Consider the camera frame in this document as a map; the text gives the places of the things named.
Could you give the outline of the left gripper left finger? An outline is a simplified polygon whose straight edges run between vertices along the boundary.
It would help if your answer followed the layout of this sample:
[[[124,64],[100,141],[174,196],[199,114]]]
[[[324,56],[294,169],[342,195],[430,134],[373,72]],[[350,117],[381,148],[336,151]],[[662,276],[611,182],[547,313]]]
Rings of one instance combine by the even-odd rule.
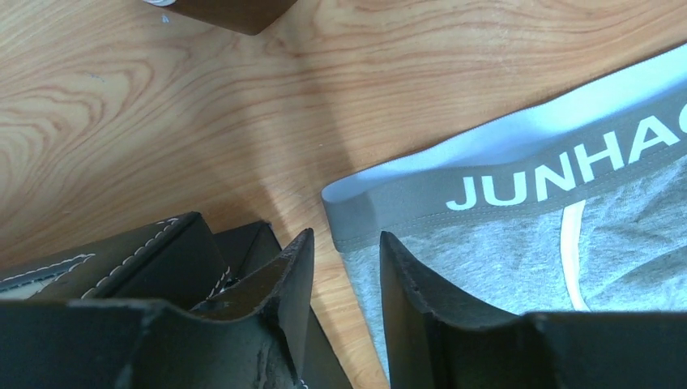
[[[156,299],[5,301],[4,388],[294,388],[305,363],[314,232],[183,310]]]

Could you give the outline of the grey underwear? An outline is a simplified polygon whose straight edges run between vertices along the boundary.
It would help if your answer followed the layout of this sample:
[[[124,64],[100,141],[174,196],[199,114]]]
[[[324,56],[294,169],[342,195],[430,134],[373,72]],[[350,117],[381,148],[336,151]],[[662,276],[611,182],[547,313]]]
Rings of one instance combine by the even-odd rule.
[[[322,190],[383,368],[379,236],[513,314],[686,307],[686,48]]]

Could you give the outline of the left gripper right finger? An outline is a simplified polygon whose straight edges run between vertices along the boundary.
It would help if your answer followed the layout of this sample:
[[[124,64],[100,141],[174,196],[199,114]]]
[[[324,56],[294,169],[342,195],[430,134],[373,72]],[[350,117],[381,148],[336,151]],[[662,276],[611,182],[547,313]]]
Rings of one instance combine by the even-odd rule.
[[[681,312],[516,315],[464,292],[393,234],[379,241],[393,388],[683,388]]]

